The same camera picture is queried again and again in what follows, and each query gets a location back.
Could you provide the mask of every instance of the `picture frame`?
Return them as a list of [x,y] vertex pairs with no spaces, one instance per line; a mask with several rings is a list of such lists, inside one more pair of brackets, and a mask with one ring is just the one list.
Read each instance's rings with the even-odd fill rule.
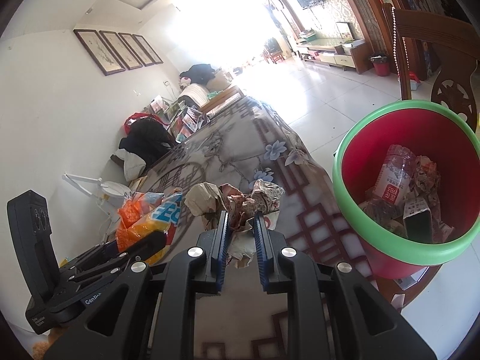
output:
[[147,40],[141,36],[141,35],[135,35],[132,34],[133,38],[136,40],[138,45],[145,51],[148,56],[156,63],[156,64],[162,64],[163,61],[162,59],[158,56],[158,54],[155,52],[152,46],[150,46],[150,43],[147,42]]
[[138,57],[138,59],[143,63],[144,66],[155,65],[152,57],[143,49],[143,47],[138,44],[136,39],[132,34],[126,32],[119,32],[119,37],[128,45],[131,51]]
[[116,32],[103,30],[99,32],[110,49],[113,50],[120,61],[122,61],[123,66],[129,69],[129,71],[143,67],[140,59],[138,59]]
[[105,76],[125,71],[125,67],[96,30],[73,30]]
[[337,21],[337,30],[340,32],[340,37],[347,41],[347,40],[355,40],[352,34],[352,29],[350,27],[350,23],[347,21]]

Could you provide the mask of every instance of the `red trash bin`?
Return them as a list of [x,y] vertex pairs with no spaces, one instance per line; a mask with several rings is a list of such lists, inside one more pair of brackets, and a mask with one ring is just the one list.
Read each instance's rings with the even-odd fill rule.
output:
[[374,63],[373,66],[378,76],[385,77],[390,75],[390,64],[388,62],[382,64]]
[[390,75],[390,64],[386,55],[372,55],[370,61],[373,63],[375,73],[378,76],[385,77]]

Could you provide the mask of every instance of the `wooden cabinet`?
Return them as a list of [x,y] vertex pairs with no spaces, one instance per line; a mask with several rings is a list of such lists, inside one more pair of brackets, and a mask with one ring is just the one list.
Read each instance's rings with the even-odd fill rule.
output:
[[355,62],[353,62],[353,57],[347,54],[335,54],[335,63],[343,66],[350,66],[351,68],[355,67]]
[[335,38],[326,38],[299,44],[298,49],[303,54],[308,53],[310,58],[316,61],[343,67],[344,69],[345,67],[354,68],[358,74],[362,74],[373,67],[368,60],[372,53],[368,43],[346,47],[345,45],[342,46]]

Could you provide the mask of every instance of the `orange plastic bag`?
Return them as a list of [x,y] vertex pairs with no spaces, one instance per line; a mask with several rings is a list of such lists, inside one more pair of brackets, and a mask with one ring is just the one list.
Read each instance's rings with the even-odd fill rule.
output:
[[118,251],[122,252],[152,231],[166,233],[166,246],[146,262],[152,264],[169,249],[180,216],[182,190],[174,189],[169,195],[147,192],[127,197],[118,213],[121,223],[116,231]]

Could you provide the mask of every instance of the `stuffed toy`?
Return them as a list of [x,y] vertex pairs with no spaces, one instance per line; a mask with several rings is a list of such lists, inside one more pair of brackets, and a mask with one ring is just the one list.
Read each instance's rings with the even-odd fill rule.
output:
[[180,78],[180,88],[184,90],[186,87],[188,87],[191,84],[191,79],[188,77],[181,77]]

